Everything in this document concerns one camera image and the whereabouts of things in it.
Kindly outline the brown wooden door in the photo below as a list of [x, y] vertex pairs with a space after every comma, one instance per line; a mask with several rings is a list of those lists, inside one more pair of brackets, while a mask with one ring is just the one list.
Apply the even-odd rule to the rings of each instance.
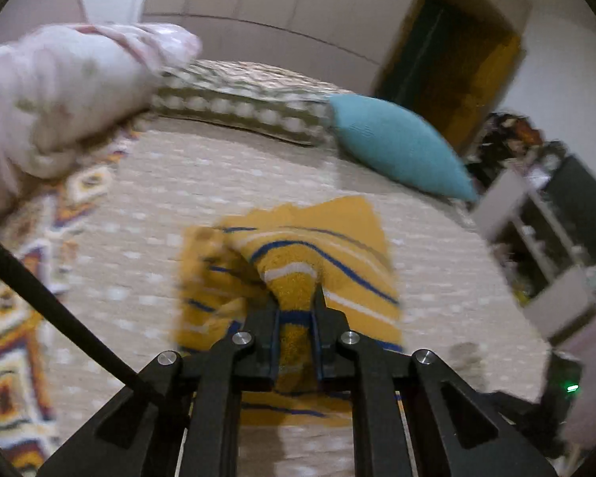
[[450, 0], [422, 0], [375, 95], [433, 125], [463, 155], [518, 60], [521, 39]]

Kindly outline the pink arched headboard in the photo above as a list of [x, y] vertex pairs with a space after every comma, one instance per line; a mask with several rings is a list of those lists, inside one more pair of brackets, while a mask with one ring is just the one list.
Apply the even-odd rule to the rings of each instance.
[[86, 21], [83, 0], [8, 0], [0, 11], [0, 44], [41, 26]]

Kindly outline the pink floral comforter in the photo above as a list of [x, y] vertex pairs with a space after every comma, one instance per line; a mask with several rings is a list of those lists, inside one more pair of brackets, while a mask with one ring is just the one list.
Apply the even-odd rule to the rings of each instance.
[[173, 24], [57, 24], [0, 44], [0, 218], [37, 180], [70, 171], [81, 144], [146, 109], [166, 68], [201, 40]]

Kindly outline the yellow striped knit sweater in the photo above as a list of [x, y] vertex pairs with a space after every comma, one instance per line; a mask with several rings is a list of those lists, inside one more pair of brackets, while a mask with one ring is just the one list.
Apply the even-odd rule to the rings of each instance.
[[247, 427], [351, 423], [348, 399], [316, 390], [308, 329], [317, 283], [327, 306], [343, 312], [352, 330], [401, 350], [401, 305], [389, 247], [363, 197], [255, 209], [184, 231], [177, 346], [207, 351], [243, 328], [248, 313], [270, 299], [280, 308], [279, 381], [270, 393], [244, 394]]

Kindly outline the white wardrobe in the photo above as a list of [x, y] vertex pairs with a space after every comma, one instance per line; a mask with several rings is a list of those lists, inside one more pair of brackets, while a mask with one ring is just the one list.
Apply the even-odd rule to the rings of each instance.
[[217, 60], [286, 68], [369, 94], [413, 0], [144, 0], [142, 17], [182, 25]]

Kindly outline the white shelving unit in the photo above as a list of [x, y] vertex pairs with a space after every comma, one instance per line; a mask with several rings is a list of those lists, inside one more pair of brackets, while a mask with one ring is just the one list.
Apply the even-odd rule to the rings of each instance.
[[560, 345], [596, 316], [596, 177], [510, 113], [487, 117], [466, 167], [475, 225], [528, 320]]

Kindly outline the olive bolster pillow white spots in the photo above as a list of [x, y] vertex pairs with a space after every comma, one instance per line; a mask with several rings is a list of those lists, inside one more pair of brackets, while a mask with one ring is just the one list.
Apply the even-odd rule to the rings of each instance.
[[344, 92], [334, 84], [258, 62], [197, 59], [162, 72], [153, 110], [315, 147], [326, 140], [329, 97]]

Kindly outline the teal cushion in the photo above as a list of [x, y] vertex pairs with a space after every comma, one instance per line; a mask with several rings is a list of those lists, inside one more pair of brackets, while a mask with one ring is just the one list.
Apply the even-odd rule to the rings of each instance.
[[461, 158], [423, 117], [357, 94], [331, 95], [328, 108], [340, 147], [380, 175], [427, 194], [478, 199]]

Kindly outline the geometric patterned fleece blanket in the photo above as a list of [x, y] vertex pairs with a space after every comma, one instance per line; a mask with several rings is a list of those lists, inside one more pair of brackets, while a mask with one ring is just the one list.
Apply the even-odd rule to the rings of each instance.
[[[77, 166], [37, 181], [0, 226], [0, 241], [77, 316], [78, 269], [87, 261], [79, 243], [106, 202], [144, 129], [137, 118], [87, 140]], [[120, 383], [0, 280], [0, 448], [22, 476], [33, 476]]]

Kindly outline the beige dotted quilt bedspread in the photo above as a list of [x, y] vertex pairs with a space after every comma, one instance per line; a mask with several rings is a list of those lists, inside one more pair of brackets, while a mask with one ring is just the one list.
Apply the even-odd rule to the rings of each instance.
[[539, 398], [548, 349], [518, 309], [463, 202], [397, 184], [334, 142], [299, 147], [254, 132], [144, 115], [128, 154], [76, 237], [63, 302], [123, 360], [141, 368], [199, 337], [180, 301], [185, 231], [252, 212], [283, 223], [249, 246], [322, 240], [359, 262], [396, 305], [371, 305], [334, 284], [325, 295], [368, 335], [434, 350], [479, 391]]

